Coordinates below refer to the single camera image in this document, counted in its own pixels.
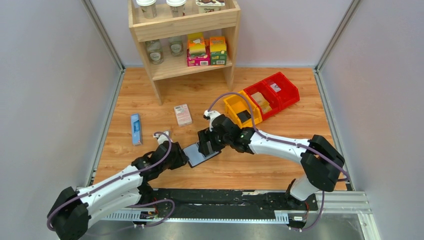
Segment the dark credit card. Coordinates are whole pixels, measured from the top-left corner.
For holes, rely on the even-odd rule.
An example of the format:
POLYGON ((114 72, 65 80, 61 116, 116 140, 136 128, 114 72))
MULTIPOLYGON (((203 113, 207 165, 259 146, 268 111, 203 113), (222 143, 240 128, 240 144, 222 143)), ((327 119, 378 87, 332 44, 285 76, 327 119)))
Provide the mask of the dark credit card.
POLYGON ((237 113, 236 115, 242 124, 244 124, 245 122, 249 121, 252 118, 248 110, 241 111, 237 113))

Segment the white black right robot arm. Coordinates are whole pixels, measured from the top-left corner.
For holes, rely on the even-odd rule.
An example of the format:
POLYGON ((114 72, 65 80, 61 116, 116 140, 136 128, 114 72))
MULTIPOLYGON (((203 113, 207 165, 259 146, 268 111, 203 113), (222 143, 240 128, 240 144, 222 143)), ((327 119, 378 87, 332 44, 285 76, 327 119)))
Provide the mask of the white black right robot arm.
POLYGON ((239 127, 224 114, 208 116, 209 126, 198 131, 198 151, 204 156, 230 147, 238 153, 269 155, 301 165, 304 175, 287 188, 288 197, 304 201, 318 192, 333 192, 344 157, 321 135, 294 139, 266 133, 256 127, 239 127))

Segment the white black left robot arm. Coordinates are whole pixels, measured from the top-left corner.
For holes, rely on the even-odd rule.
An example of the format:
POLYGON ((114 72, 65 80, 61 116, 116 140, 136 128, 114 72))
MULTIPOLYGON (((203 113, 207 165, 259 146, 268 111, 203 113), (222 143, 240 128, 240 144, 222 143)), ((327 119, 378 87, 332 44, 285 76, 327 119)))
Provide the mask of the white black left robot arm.
POLYGON ((155 197, 149 181, 188 161, 178 142, 166 140, 106 180, 78 190, 62 190, 47 215, 47 227, 61 240, 78 240, 103 217, 129 206, 152 203, 155 197))

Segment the black leather card holder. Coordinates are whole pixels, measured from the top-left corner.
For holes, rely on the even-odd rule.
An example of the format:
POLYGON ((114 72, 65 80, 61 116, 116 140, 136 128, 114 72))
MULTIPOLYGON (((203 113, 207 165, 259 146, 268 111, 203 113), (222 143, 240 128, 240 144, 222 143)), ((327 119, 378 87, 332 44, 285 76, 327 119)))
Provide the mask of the black leather card holder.
POLYGON ((183 149, 183 152, 188 157, 188 164, 191 168, 206 162, 207 160, 219 155, 221 151, 214 151, 208 155, 203 155, 199 152, 199 142, 193 143, 183 149))

